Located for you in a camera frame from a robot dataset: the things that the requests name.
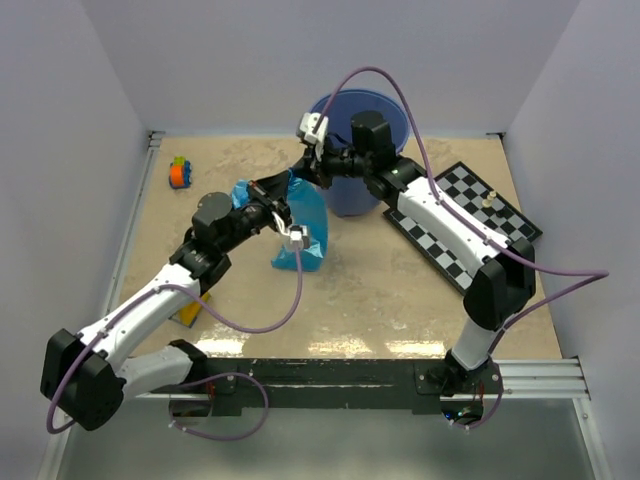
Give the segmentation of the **single blue trash bag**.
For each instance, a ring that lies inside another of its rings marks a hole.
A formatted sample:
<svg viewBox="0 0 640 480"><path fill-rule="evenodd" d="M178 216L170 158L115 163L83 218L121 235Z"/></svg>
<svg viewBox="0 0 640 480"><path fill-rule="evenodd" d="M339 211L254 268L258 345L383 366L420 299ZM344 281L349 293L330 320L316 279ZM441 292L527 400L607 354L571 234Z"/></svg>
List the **single blue trash bag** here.
<svg viewBox="0 0 640 480"><path fill-rule="evenodd" d="M328 250L328 213L322 195L306 180L289 173L287 203L292 222L305 231L300 264L304 272L316 272L324 263Z"/></svg>

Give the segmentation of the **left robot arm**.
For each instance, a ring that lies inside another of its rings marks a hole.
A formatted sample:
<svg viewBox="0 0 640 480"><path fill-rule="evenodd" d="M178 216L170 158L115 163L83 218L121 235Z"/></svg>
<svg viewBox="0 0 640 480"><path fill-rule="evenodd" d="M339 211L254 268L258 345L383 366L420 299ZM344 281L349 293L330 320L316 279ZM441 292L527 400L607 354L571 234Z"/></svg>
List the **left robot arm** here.
<svg viewBox="0 0 640 480"><path fill-rule="evenodd" d="M96 430L131 397L165 386L196 392L217 380L208 373L206 354L185 340L131 354L182 308L206 304L203 296L230 269L234 248L265 228L291 236L288 184L288 173L250 181L240 207L224 192L205 195L183 242L143 289L80 331L61 329L50 337L40 383L49 401L48 433L75 424Z"/></svg>

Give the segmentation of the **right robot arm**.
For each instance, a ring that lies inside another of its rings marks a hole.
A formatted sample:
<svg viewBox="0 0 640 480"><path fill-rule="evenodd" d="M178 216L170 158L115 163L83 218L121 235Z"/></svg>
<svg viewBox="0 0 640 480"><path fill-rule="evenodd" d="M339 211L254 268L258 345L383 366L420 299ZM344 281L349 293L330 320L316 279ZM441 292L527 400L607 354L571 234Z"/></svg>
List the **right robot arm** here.
<svg viewBox="0 0 640 480"><path fill-rule="evenodd" d="M353 115L351 132L351 142L338 148L328 138L328 117L304 113L296 135L305 150L285 176L321 188L338 177L361 178L375 198L452 251L471 276L463 297L467 320L433 381L446 396L469 392L489 366L500 330L536 292L534 247L527 239L512 241L486 227L457 205L426 167L400 154L380 112Z"/></svg>

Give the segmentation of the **blue trash bag roll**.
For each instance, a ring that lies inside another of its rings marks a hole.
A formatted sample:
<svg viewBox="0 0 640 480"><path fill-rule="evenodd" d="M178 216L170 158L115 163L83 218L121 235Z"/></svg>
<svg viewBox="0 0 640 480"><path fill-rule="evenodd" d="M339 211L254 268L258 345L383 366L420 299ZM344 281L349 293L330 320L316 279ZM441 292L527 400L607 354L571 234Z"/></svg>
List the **blue trash bag roll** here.
<svg viewBox="0 0 640 480"><path fill-rule="evenodd" d="M236 182L231 190L231 199L235 209L240 209L249 202L250 198L247 180L241 179Z"/></svg>

